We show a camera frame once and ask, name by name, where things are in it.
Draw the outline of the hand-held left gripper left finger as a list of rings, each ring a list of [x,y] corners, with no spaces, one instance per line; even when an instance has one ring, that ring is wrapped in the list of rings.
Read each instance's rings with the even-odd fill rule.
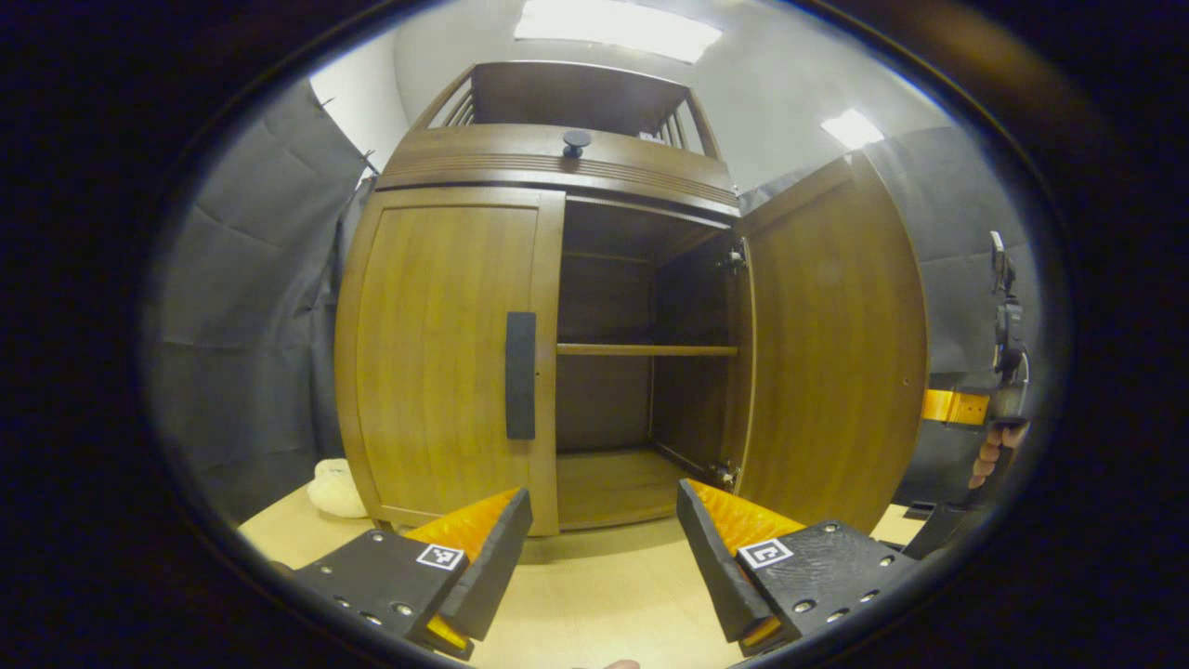
[[[526,488],[407,534],[370,530],[294,569],[320,604],[382,635],[466,661],[487,638],[531,528]]]

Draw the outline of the white plush toy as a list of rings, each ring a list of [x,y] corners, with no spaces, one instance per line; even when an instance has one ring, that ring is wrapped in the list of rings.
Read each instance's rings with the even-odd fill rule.
[[[369,517],[346,457],[317,461],[306,491],[309,501],[320,512],[340,519]]]

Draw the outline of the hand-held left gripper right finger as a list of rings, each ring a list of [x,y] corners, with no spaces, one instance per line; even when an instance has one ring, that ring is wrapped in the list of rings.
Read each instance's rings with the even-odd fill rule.
[[[791,520],[680,479],[677,517],[725,640],[744,656],[818,636],[872,610],[919,566],[839,520]]]

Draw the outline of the large ceiling light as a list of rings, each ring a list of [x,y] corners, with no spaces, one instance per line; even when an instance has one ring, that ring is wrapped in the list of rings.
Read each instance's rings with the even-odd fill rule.
[[[693,64],[723,31],[696,19],[621,0],[526,0],[517,42],[583,42]]]

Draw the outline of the small ceiling light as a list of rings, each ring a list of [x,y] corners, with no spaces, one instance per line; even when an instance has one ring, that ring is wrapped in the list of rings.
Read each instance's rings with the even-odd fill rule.
[[[858,150],[886,138],[866,114],[855,109],[842,111],[837,116],[823,120],[819,127],[847,150]]]

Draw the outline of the wooden shoe cabinet door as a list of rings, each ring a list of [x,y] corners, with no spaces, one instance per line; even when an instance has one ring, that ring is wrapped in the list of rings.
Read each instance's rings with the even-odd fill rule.
[[[895,198],[853,151],[748,213],[744,499],[869,532],[921,429],[921,272]]]
[[[526,488],[531,536],[559,534],[556,326],[566,212],[555,190],[375,193],[338,299],[334,390],[361,503],[417,528]],[[505,428],[507,313],[537,316],[536,438]]]

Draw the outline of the wooden double-door shoe cabinet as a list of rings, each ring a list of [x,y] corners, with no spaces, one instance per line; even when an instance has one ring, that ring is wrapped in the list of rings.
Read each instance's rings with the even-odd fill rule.
[[[592,135],[562,157],[568,130]],[[606,65],[477,63],[424,111],[375,193],[555,190],[566,212],[556,343],[742,348],[738,195],[687,86]],[[721,462],[737,356],[556,356],[561,531],[669,517]]]

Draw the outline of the black backdrop cloth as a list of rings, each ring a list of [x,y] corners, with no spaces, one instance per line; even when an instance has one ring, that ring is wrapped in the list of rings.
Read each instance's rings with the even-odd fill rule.
[[[308,80],[216,160],[166,245],[146,308],[155,419],[213,509],[239,526],[342,456],[333,411],[338,280],[361,206],[361,153]],[[964,128],[863,149],[906,220],[924,280],[935,381],[993,384],[990,232],[1023,301],[1015,334],[1045,373],[1045,296],[1024,209]]]

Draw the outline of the wooden cabinet shelf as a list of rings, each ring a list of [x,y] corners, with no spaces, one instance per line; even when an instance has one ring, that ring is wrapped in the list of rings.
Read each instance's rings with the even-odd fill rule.
[[[731,346],[616,346],[616,343],[556,343],[556,356],[730,356]]]

